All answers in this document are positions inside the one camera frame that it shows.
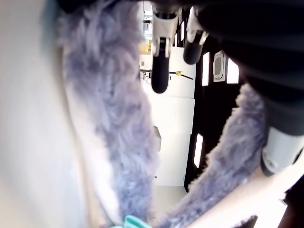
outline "fluffy gray fur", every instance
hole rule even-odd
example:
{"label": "fluffy gray fur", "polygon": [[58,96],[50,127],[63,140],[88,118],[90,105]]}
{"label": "fluffy gray fur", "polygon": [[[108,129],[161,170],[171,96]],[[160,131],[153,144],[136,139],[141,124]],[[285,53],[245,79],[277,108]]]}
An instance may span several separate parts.
{"label": "fluffy gray fur", "polygon": [[177,207],[155,227],[186,227],[245,183],[259,166],[265,144],[263,102],[245,85],[237,104],[239,108],[233,110],[219,144],[209,155],[208,168]]}
{"label": "fluffy gray fur", "polygon": [[71,83],[105,135],[121,218],[147,221],[157,153],[150,105],[138,82],[141,39],[135,2],[100,0],[59,19],[65,83]]}

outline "teal strap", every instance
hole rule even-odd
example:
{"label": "teal strap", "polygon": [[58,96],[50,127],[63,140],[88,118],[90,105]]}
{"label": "teal strap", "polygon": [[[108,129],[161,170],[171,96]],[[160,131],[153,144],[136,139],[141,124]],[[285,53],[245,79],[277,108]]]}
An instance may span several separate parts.
{"label": "teal strap", "polygon": [[135,216],[127,215],[124,219],[123,226],[115,226],[111,228],[152,228],[152,227]]}

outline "silver metal part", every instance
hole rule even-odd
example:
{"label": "silver metal part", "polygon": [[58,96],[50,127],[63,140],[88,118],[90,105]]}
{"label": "silver metal part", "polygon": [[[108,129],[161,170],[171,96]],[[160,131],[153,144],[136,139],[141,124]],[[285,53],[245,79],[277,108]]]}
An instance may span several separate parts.
{"label": "silver metal part", "polygon": [[207,32],[203,32],[203,35],[201,36],[201,39],[200,39],[200,42],[199,42],[199,45],[203,45],[208,37],[208,33]]}
{"label": "silver metal part", "polygon": [[177,23],[178,23],[178,12],[176,12],[176,16],[173,19],[161,19],[156,16],[157,9],[153,8],[153,23],[152,23],[152,30],[153,30],[153,56],[158,57],[160,51],[160,38],[166,39],[166,57],[170,56],[171,53],[171,44],[173,43]]}
{"label": "silver metal part", "polygon": [[[199,20],[196,16],[197,14],[198,14],[198,8],[193,6],[190,9],[190,15],[189,15],[189,20],[188,20],[188,24],[187,24],[187,40],[189,43],[194,42],[197,31],[203,31],[203,28],[200,25]],[[200,39],[200,42],[199,42],[200,45],[204,44],[207,36],[208,36],[208,34],[206,32],[204,32]]]}
{"label": "silver metal part", "polygon": [[295,162],[303,146],[304,135],[292,136],[271,127],[262,152],[266,168],[272,173],[283,171]]}

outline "rectangular ceiling light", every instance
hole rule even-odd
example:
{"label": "rectangular ceiling light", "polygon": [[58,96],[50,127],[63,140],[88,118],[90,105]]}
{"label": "rectangular ceiling light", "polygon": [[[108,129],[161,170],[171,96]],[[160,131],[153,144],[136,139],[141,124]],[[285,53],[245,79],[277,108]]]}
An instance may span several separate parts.
{"label": "rectangular ceiling light", "polygon": [[180,38],[181,41],[184,40],[184,33],[185,33],[185,22],[183,21],[181,24],[181,38]]}
{"label": "rectangular ceiling light", "polygon": [[201,155],[201,149],[203,146],[203,136],[198,134],[196,138],[196,146],[195,146],[195,153],[194,153],[194,164],[198,168],[200,166],[200,155]]}
{"label": "rectangular ceiling light", "polygon": [[209,82],[209,60],[210,60],[210,53],[206,53],[203,56],[203,76],[202,76],[202,86],[207,86]]}
{"label": "rectangular ceiling light", "polygon": [[228,60],[227,84],[237,84],[239,68],[231,59]]}
{"label": "rectangular ceiling light", "polygon": [[174,41],[175,46],[177,47],[177,33],[175,34],[175,41]]}
{"label": "rectangular ceiling light", "polygon": [[281,200],[271,201],[265,205],[264,211],[260,212],[254,228],[277,228],[286,211],[287,204]]}

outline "rubber grip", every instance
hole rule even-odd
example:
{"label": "rubber grip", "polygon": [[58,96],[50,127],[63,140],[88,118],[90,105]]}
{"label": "rubber grip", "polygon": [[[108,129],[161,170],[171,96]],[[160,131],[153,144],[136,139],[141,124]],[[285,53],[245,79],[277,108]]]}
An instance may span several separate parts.
{"label": "rubber grip", "polygon": [[166,91],[169,83],[169,58],[164,52],[158,57],[153,57],[151,85],[154,92],[162,94]]}
{"label": "rubber grip", "polygon": [[193,43],[189,43],[189,41],[186,40],[184,49],[184,61],[189,65],[198,63],[202,49],[203,46],[198,42],[194,41]]}

